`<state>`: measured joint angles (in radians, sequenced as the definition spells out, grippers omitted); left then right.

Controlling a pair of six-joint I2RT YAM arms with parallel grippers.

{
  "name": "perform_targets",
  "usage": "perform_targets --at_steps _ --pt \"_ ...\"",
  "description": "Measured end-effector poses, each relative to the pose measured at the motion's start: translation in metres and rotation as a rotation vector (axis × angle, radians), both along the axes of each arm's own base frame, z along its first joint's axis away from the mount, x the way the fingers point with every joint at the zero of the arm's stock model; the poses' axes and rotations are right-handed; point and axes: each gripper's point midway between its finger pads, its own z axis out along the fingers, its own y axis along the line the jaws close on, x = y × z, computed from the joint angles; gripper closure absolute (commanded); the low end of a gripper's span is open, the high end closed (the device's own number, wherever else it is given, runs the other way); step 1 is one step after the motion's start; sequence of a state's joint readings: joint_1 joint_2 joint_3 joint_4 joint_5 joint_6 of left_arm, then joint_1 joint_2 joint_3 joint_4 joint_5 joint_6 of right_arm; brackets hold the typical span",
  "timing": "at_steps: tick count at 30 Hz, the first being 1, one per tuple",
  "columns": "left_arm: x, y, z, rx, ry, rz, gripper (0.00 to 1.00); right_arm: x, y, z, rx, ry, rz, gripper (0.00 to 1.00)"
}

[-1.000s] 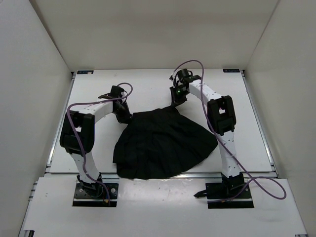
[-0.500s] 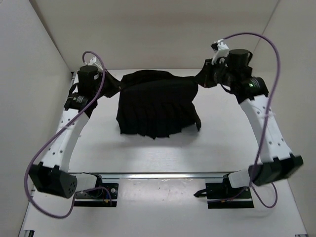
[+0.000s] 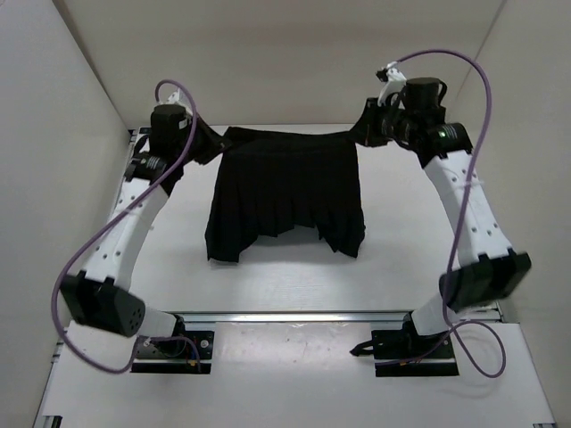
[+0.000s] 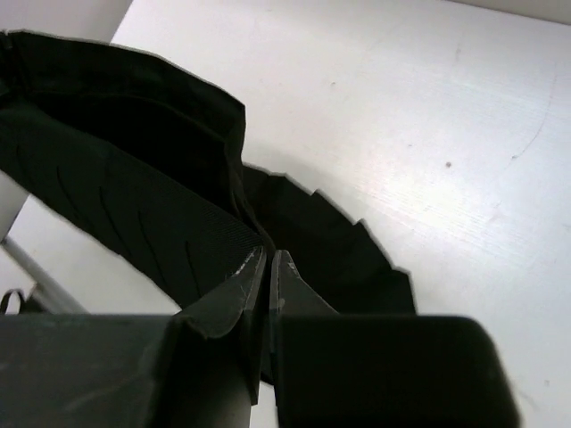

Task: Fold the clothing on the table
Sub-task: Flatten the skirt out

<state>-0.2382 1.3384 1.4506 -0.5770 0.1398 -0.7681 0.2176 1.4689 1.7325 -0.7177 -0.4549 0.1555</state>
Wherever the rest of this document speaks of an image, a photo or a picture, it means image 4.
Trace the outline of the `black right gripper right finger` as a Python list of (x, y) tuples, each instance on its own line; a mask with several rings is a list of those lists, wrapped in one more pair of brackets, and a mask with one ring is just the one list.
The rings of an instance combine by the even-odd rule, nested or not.
[(272, 262), (269, 337), (283, 427), (517, 427), (492, 339), (466, 317), (342, 315)]

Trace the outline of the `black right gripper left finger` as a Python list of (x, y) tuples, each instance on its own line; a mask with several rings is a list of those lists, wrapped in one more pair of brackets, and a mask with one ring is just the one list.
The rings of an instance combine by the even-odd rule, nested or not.
[(266, 254), (174, 315), (1, 316), (4, 427), (246, 427)]

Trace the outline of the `black pleated skirt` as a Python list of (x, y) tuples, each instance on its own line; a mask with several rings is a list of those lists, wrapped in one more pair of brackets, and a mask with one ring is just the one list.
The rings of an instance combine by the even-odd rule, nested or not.
[(321, 195), (241, 160), (244, 106), (144, 53), (1, 36), (1, 170), (187, 309), (256, 249), (342, 315), (415, 316), (408, 276)]

